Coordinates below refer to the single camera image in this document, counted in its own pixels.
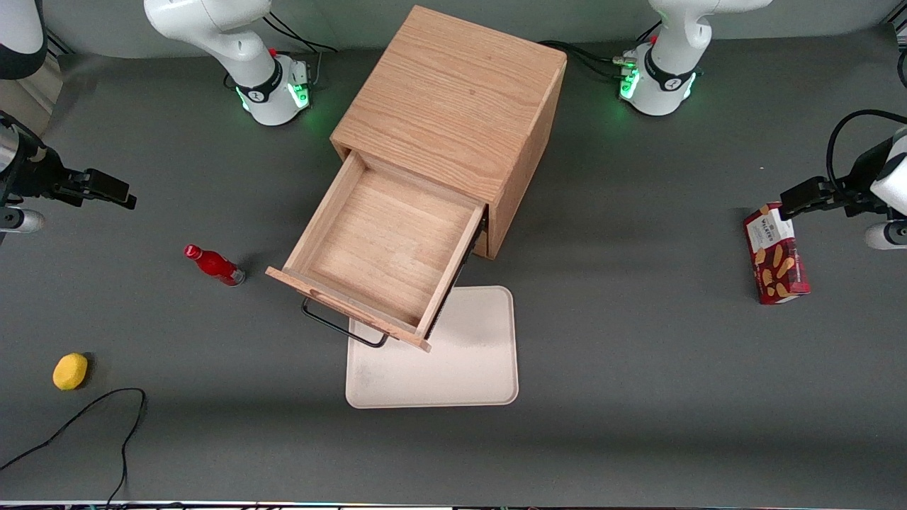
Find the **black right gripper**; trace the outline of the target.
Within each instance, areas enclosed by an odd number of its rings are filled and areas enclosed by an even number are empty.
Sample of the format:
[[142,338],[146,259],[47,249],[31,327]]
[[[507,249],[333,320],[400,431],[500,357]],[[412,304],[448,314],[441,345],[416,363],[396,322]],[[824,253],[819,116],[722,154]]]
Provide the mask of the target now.
[[84,174],[68,170],[54,149],[39,148],[30,141],[19,141],[10,161],[2,168],[3,206],[21,204],[26,198],[61,200],[80,207],[84,200],[101,200],[134,210],[137,198],[130,185],[96,169]]

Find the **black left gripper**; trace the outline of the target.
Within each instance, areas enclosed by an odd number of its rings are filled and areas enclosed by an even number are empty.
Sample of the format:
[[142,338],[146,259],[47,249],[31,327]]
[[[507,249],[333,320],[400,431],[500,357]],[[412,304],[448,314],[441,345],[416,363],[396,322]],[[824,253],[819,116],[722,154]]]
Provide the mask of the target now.
[[855,159],[848,175],[839,178],[835,176],[833,170],[835,141],[830,141],[826,154],[826,173],[829,181],[825,177],[812,177],[793,188],[788,188],[780,194],[782,213],[809,213],[843,208],[848,217],[862,213],[893,217],[894,210],[870,191],[871,185],[884,168],[892,147],[891,138],[879,142]]

